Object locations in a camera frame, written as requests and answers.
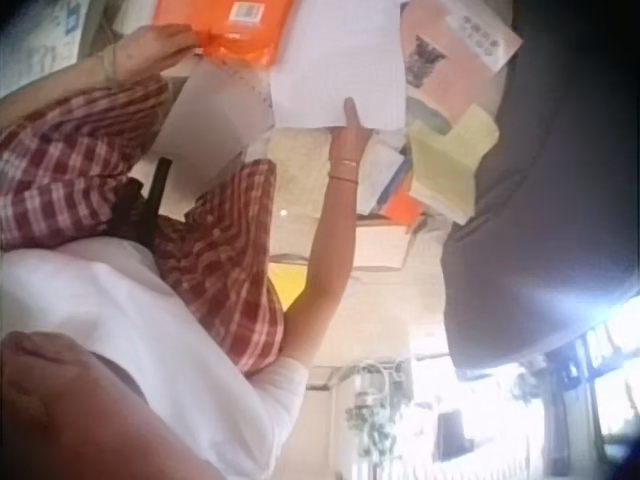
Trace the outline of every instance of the orange folder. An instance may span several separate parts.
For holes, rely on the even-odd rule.
[[[268,67],[293,0],[158,0],[154,24],[189,24],[198,33],[203,53],[225,60]]]
[[[389,201],[382,207],[380,213],[395,223],[411,227],[422,215],[424,205],[409,195],[411,185],[411,175],[400,185],[400,187],[389,198]]]

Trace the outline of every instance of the gold bracelet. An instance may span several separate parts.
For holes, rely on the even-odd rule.
[[[331,163],[334,163],[334,162],[346,163],[347,165],[350,165],[354,168],[358,168],[360,166],[358,162],[355,162],[353,160],[345,160],[344,158],[336,158],[335,160],[331,160]]]
[[[343,181],[343,182],[353,183],[354,185],[358,186],[358,181],[354,180],[353,178],[339,177],[337,175],[329,174],[329,179],[331,179],[331,180],[340,180],[340,181]]]

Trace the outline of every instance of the plaid shirt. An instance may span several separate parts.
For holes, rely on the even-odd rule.
[[[2,250],[101,235],[168,98],[155,77],[63,99],[0,130]],[[284,330],[267,275],[275,177],[269,160],[243,166],[184,222],[161,217],[156,237],[163,280],[245,374],[275,360]]]

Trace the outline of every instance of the white sleeve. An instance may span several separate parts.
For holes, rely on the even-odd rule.
[[[308,378],[301,363],[280,357],[249,380],[273,421],[278,450],[298,418]]]

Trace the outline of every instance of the yellow sticky note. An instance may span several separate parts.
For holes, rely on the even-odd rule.
[[[307,266],[269,263],[269,279],[276,289],[282,307],[286,310],[304,289]]]
[[[498,143],[500,131],[491,116],[477,105],[471,105],[447,135],[434,132],[415,122],[410,130],[434,148],[468,165],[474,171],[480,160]]]
[[[475,213],[475,171],[498,138],[497,125],[477,105],[447,135],[414,122],[409,128],[411,195],[455,222],[466,223]]]

